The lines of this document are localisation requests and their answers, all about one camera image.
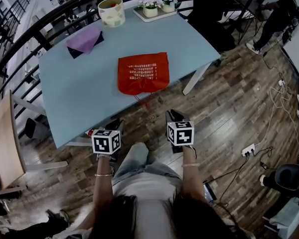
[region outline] potted plant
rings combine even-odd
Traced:
[[[163,2],[164,5],[162,6],[161,9],[167,13],[175,11],[175,4],[178,3],[177,0],[163,0]]]
[[[157,7],[161,8],[163,4],[163,0],[139,0],[139,7],[143,8],[143,13],[148,18],[157,16]]]

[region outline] black shirt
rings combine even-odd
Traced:
[[[285,28],[291,22],[292,16],[297,9],[296,0],[279,0],[278,9],[275,9],[269,20],[279,28]]]

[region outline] light blue tabletop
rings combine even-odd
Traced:
[[[218,52],[179,15],[145,23],[125,11],[126,22],[104,27],[104,41],[90,54],[73,59],[67,37],[40,59],[44,107],[56,147],[61,147],[91,127],[136,103],[118,89],[118,58],[167,52],[170,83],[217,60]]]

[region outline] white patterned bucket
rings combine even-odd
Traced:
[[[117,27],[124,24],[123,0],[104,0],[98,5],[98,9],[105,26]]]

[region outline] person's arm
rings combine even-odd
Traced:
[[[267,4],[262,4],[259,6],[260,10],[275,10],[279,8],[279,4],[277,2],[271,2]]]
[[[97,175],[111,174],[110,159],[100,156]],[[112,176],[96,176],[93,193],[93,210],[88,214],[77,229],[89,229],[93,227],[96,215],[100,208],[113,199]]]
[[[186,166],[186,164],[196,163],[194,151],[183,146],[183,193],[192,198],[206,202],[205,189],[200,178],[198,166]]]

